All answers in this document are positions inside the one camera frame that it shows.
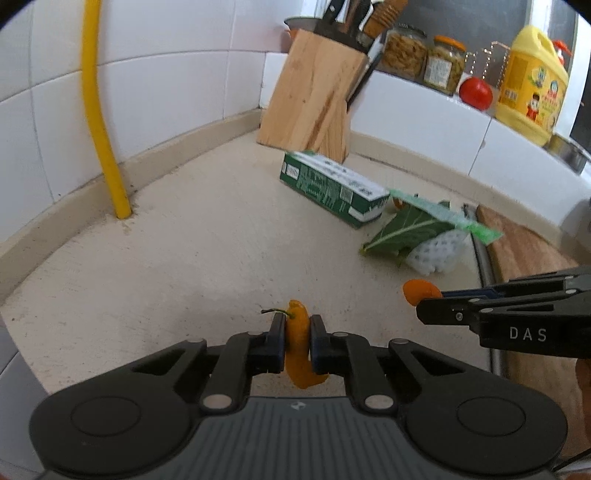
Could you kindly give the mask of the green white box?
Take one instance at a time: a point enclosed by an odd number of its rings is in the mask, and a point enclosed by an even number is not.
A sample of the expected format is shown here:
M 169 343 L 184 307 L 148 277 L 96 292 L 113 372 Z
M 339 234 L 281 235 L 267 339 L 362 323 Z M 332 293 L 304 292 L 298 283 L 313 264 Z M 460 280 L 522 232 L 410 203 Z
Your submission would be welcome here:
M 354 228 L 377 220 L 391 197 L 385 187 L 308 151 L 284 153 L 280 180 Z

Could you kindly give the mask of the dark green leafy vegetable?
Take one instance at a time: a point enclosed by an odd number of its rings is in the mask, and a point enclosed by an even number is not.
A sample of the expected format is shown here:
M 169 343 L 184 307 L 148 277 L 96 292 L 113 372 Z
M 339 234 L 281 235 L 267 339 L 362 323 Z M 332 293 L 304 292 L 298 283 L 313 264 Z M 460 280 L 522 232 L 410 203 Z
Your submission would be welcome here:
M 455 229 L 453 224 L 438 220 L 400 199 L 393 203 L 396 213 L 369 242 L 363 244 L 360 248 L 362 255 L 384 258 L 401 266 L 420 244 Z

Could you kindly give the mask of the black kitchen scissors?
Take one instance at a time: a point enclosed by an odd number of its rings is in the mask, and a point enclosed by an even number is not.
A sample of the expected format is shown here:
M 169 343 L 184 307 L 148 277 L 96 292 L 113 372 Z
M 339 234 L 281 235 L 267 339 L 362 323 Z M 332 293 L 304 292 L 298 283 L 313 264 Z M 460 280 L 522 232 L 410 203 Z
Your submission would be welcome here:
M 355 103 L 355 101 L 356 101 L 356 98 L 359 97 L 359 95 L 361 94 L 363 88 L 369 82 L 370 77 L 372 76 L 372 74 L 374 73 L 374 71 L 377 69 L 377 66 L 379 66 L 379 64 L 381 63 L 382 57 L 383 57 L 383 53 L 380 52 L 374 58 L 374 60 L 372 62 L 370 62 L 369 67 L 367 67 L 367 70 L 363 74 L 363 76 L 362 76 L 361 80 L 359 81 L 358 85 L 356 85 L 356 88 L 353 89 L 353 93 L 351 94 L 351 96 L 349 96 L 349 99 L 346 102 L 346 110 L 349 110 L 350 108 L 352 108 L 353 103 Z

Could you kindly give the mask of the wooden knife block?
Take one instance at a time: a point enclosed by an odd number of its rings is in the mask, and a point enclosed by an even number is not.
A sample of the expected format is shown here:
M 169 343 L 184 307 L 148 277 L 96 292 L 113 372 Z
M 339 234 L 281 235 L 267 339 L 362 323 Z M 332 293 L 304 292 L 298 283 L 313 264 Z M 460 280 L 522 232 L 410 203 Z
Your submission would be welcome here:
M 346 101 L 367 63 L 367 55 L 358 50 L 298 31 L 263 114 L 257 142 L 344 162 L 351 132 Z

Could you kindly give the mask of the red tomato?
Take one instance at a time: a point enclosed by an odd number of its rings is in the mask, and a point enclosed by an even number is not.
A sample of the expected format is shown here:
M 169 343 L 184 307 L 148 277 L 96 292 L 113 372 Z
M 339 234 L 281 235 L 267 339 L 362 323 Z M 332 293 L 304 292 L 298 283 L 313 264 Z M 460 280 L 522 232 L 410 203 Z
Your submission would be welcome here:
M 488 110 L 494 99 L 493 91 L 488 83 L 475 77 L 467 78 L 462 82 L 459 96 L 465 104 L 479 111 Z

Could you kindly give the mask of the wooden cutting board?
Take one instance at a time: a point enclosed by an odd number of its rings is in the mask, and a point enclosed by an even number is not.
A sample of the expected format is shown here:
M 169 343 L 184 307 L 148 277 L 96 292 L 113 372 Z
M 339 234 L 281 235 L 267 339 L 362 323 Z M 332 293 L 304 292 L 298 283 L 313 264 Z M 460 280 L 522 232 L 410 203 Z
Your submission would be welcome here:
M 568 435 L 560 457 L 568 459 L 589 449 L 590 443 L 576 360 L 565 356 L 565 342 L 573 339 L 575 332 L 557 323 L 565 318 L 565 297 L 559 294 L 564 283 L 525 279 L 573 269 L 579 263 L 534 230 L 489 207 L 478 206 L 476 216 L 480 223 L 502 233 L 487 246 L 494 282 L 508 283 L 510 298 L 518 301 L 514 306 L 491 307 L 485 315 L 489 322 L 501 322 L 491 345 L 506 352 L 510 380 L 547 395 L 562 409 Z

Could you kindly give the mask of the steel bowl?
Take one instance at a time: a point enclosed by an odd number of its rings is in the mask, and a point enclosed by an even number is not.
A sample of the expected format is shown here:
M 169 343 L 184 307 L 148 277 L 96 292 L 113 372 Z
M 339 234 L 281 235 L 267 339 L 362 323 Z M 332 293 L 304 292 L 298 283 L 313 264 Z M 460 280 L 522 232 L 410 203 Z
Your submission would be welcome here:
M 581 175 L 590 162 L 590 153 L 571 138 L 553 134 L 544 149 L 566 164 L 575 174 Z

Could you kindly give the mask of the yellow pipe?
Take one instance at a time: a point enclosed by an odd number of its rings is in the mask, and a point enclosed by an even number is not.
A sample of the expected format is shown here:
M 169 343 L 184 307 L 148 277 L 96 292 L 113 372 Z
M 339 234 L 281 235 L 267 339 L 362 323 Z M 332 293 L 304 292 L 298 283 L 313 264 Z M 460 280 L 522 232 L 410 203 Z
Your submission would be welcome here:
M 102 114 L 98 85 L 101 5 L 102 2 L 99 0 L 84 2 L 80 51 L 81 91 L 87 126 L 110 195 L 114 215 L 123 220 L 132 214 L 131 203 L 111 147 Z

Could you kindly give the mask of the black handled knife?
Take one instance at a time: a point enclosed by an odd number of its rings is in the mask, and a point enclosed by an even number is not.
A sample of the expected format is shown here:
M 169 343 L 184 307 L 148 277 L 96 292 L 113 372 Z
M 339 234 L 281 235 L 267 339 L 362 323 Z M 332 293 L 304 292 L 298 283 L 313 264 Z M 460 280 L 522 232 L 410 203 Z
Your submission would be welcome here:
M 322 22 L 329 25 L 334 24 L 345 3 L 345 0 L 329 0 L 327 7 L 325 7 L 325 13 L 322 16 Z

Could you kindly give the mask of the green snack packet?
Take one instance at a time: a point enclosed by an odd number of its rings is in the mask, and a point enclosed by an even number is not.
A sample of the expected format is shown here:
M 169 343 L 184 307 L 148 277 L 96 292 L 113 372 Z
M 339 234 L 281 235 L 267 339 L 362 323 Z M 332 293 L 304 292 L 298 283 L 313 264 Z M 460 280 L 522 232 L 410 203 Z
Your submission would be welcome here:
M 428 213 L 438 221 L 449 223 L 458 230 L 463 230 L 474 235 L 485 246 L 488 246 L 503 237 L 502 232 L 491 229 L 476 220 L 469 219 L 463 214 L 455 212 L 443 204 L 434 203 L 424 198 L 404 193 L 398 189 L 391 189 L 390 194 L 394 199 L 412 205 L 413 207 Z

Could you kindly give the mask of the glass jar orange lid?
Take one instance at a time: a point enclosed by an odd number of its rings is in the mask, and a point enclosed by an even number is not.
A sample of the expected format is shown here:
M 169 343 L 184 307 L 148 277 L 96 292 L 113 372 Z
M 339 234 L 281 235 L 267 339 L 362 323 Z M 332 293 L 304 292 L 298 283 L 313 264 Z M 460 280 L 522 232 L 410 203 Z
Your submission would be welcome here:
M 450 97 L 454 96 L 464 73 L 466 52 L 462 42 L 436 35 L 429 49 L 423 83 Z

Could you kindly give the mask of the wooden handled knife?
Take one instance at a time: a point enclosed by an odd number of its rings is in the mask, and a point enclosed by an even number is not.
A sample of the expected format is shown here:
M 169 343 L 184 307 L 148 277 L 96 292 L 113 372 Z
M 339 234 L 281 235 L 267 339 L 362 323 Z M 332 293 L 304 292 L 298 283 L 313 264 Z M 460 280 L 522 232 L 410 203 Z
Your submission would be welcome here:
M 363 34 L 375 40 L 384 31 L 391 29 L 398 21 L 401 12 L 408 5 L 408 0 L 384 0 L 377 2 L 372 15 L 363 26 Z

